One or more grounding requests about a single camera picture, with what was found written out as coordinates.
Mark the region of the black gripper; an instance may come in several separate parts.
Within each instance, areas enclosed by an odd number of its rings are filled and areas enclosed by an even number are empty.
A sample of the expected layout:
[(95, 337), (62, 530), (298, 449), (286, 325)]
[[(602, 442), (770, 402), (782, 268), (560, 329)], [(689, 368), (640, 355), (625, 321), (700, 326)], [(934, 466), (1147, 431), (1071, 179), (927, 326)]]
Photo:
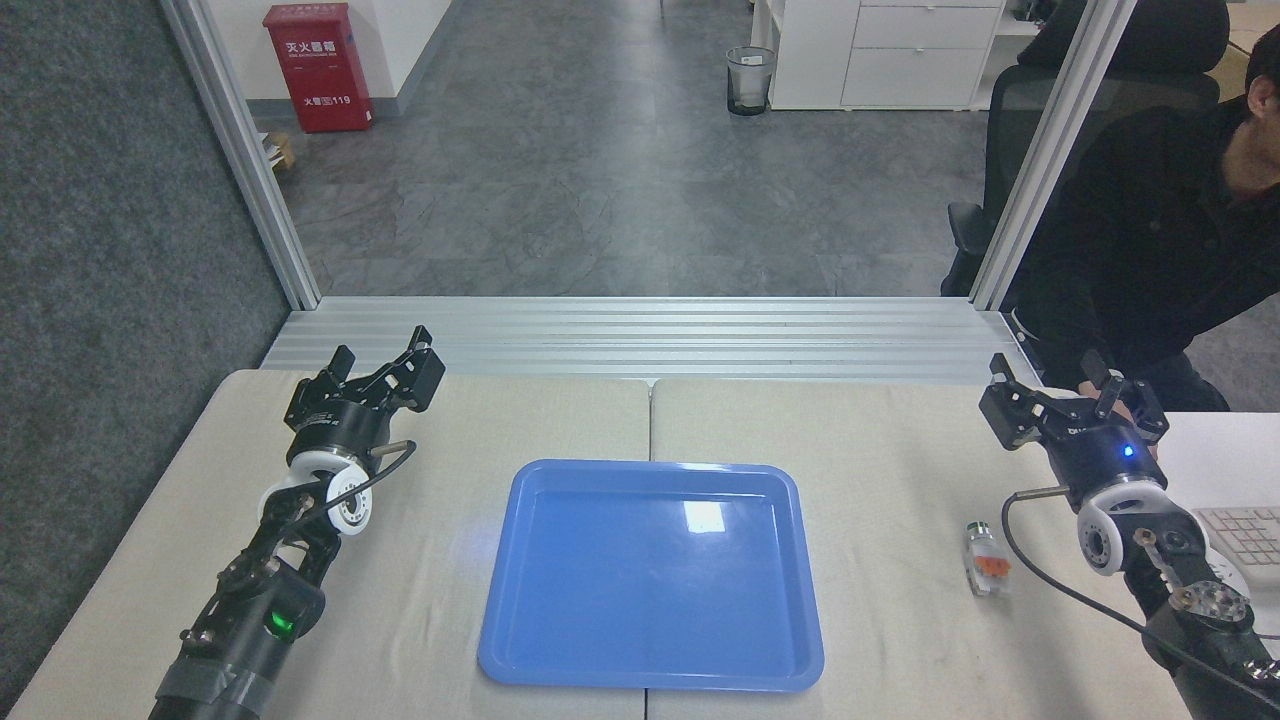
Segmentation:
[(348, 380), (355, 354), (339, 345), (326, 366), (294, 388), (284, 421), (294, 430), (288, 464), (303, 452), (343, 454), (360, 464), (380, 464), (372, 448), (388, 443), (390, 419), (402, 407), (424, 413), (445, 373), (425, 325), (416, 325), (406, 351), (370, 375)]
[(991, 380), (979, 410), (1006, 450), (1039, 442), (1068, 502), (1080, 507), (1094, 492), (1123, 482), (1164, 483), (1164, 471), (1146, 442), (1160, 442), (1169, 429), (1149, 383), (1128, 379), (1107, 365), (1093, 348), (1082, 357), (1082, 370), (1100, 392), (1091, 415), (1106, 420), (1123, 405), (1130, 423), (1069, 428), (1064, 432), (1064, 398), (1030, 389), (1018, 382), (1004, 354), (989, 361)]

